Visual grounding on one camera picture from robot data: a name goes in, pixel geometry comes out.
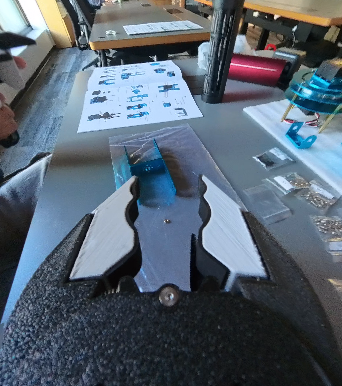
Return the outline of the grey desk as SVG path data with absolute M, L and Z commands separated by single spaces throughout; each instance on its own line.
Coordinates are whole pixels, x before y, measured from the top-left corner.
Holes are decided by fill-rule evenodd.
M 243 112 L 244 107 L 284 98 L 278 88 L 229 80 L 224 103 L 205 104 L 195 96 L 203 118 L 180 122 L 77 133 L 90 75 L 78 73 L 69 97 L 51 164 L 1 322 L 8 319 L 19 295 L 46 256 L 83 215 L 115 191 L 109 137 L 150 132 L 188 123 L 249 210 L 244 190 L 260 184 L 265 170 L 252 157 L 280 144 Z M 309 205 L 287 198 L 293 215 L 267 225 L 269 232 L 304 271 L 321 300 L 342 354 L 342 299 L 329 279 L 342 280 L 342 263 L 334 263 L 310 222 Z

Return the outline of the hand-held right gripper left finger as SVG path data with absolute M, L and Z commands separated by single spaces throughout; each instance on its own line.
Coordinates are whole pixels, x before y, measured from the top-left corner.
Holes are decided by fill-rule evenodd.
M 92 212 L 92 220 L 74 261 L 70 281 L 135 277 L 142 254 L 135 221 L 140 183 L 132 176 Z

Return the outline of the small blue U bracket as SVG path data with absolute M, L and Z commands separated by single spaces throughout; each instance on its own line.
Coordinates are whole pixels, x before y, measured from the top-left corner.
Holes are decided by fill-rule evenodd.
M 297 149 L 309 149 L 314 142 L 317 140 L 316 135 L 310 135 L 306 138 L 300 136 L 299 130 L 302 128 L 303 122 L 292 123 L 288 131 L 285 134 L 285 137 L 289 142 Z

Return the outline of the white instruction booklet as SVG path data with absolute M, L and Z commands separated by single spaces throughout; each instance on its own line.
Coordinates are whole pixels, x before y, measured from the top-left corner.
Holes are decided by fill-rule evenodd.
M 102 67 L 88 80 L 77 133 L 202 117 L 173 61 Z

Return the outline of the black perforated cylinder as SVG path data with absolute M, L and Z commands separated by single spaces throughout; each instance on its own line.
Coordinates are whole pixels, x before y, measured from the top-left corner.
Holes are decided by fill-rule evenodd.
M 201 96 L 207 104 L 222 102 L 243 6 L 244 0 L 213 1 L 208 61 Z

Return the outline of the clear plastic bag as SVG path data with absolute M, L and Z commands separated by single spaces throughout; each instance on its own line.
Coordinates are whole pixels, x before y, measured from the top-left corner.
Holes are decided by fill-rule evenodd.
M 155 158 L 156 140 L 176 188 L 174 201 L 159 207 L 142 206 L 134 225 L 138 231 L 142 265 L 135 276 L 141 292 L 154 292 L 164 284 L 176 284 L 190 291 L 191 236 L 197 237 L 202 220 L 199 216 L 199 175 L 206 176 L 244 208 L 241 199 L 220 171 L 193 129 L 184 123 L 153 132 L 125 133 L 110 137 L 112 166 Z

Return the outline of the white foam sheet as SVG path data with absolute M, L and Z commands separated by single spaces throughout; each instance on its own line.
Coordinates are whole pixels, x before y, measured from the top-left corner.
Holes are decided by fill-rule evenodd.
M 299 130 L 301 137 L 316 135 L 317 139 L 309 149 L 297 149 L 285 136 L 290 126 L 280 121 L 288 104 L 287 100 L 280 100 L 246 107 L 243 110 L 284 148 L 342 195 L 342 115 L 335 117 L 321 134 L 318 134 L 316 127 L 302 126 Z

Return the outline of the pile of small hardware packets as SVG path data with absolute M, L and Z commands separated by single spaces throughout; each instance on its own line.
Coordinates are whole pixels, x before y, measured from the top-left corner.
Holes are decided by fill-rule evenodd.
M 292 218 L 292 232 L 305 226 L 306 241 L 324 250 L 333 263 L 342 264 L 342 207 L 332 209 L 340 195 L 317 179 L 307 179 L 297 171 L 277 171 L 294 163 L 278 147 L 252 156 L 270 174 L 261 182 L 244 190 L 251 208 L 265 224 L 275 224 Z

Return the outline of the blue acrylic robot base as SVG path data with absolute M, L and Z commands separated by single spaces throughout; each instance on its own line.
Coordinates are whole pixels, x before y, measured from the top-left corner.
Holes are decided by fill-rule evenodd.
M 342 58 L 325 60 L 318 68 L 299 70 L 294 75 L 285 97 L 289 101 L 281 122 L 291 109 L 327 115 L 318 133 L 322 133 L 331 120 L 342 114 Z

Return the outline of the dark grey box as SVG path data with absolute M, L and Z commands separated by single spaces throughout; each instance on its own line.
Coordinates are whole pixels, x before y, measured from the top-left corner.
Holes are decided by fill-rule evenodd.
M 303 64 L 306 55 L 306 51 L 287 47 L 281 47 L 275 51 L 273 58 L 286 61 L 284 70 L 281 73 L 277 84 L 280 89 L 286 89 L 288 87 L 293 75 Z

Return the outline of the black office chair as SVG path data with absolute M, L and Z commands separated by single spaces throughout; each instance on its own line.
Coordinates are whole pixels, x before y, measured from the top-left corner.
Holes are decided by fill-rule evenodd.
M 89 36 L 102 1 L 62 0 L 61 3 L 71 19 L 77 48 L 80 51 L 91 50 Z

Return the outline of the printed paper sheet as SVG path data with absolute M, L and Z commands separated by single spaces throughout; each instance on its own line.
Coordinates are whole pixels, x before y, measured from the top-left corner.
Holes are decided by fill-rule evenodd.
M 127 35 L 141 35 L 152 33 L 166 33 L 203 29 L 202 26 L 191 21 L 154 22 L 123 26 Z

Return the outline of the wooden edged desk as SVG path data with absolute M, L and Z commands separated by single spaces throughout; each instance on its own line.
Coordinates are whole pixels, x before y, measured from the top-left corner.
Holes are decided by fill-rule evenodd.
M 129 36 L 123 26 L 151 22 L 191 21 L 203 29 Z M 107 36 L 106 30 L 115 30 Z M 92 50 L 203 42 L 210 39 L 211 22 L 176 5 L 158 5 L 153 1 L 108 3 L 96 11 L 89 38 Z
M 246 0 L 244 8 L 317 26 L 342 26 L 342 0 Z

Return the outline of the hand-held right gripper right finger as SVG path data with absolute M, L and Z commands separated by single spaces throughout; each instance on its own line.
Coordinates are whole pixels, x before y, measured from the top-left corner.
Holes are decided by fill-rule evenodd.
M 219 288 L 231 292 L 240 277 L 268 279 L 268 273 L 243 210 L 206 176 L 198 182 L 197 235 L 199 278 L 215 277 Z

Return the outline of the white crumpled plastic bag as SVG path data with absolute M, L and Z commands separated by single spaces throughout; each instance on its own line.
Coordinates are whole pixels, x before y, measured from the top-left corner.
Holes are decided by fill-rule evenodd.
M 209 46 L 210 46 L 210 42 L 203 42 L 198 47 L 197 65 L 201 70 L 206 70 L 206 68 L 207 68 Z M 251 49 L 249 43 L 246 40 L 245 35 L 237 35 L 236 36 L 236 41 L 235 41 L 233 53 L 234 54 L 257 56 L 256 51 Z

